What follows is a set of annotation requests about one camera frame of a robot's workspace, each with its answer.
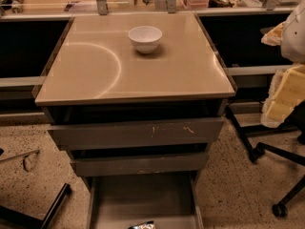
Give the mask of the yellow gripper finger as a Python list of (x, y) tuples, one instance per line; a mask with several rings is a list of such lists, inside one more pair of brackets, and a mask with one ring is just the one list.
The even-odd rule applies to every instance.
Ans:
[(282, 42), (283, 28), (284, 22), (268, 30), (261, 38), (261, 42), (269, 46), (280, 46)]
[(293, 64), (286, 71), (278, 70), (268, 94), (260, 121), (265, 127), (277, 128), (305, 100), (305, 65)]

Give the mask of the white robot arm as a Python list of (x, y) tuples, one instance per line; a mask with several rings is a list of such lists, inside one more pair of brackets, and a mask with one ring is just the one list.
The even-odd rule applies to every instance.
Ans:
[(261, 42), (279, 46), (281, 55), (293, 62), (290, 69), (275, 73), (262, 107), (261, 124), (276, 128), (305, 100), (305, 0), (284, 22), (266, 32)]

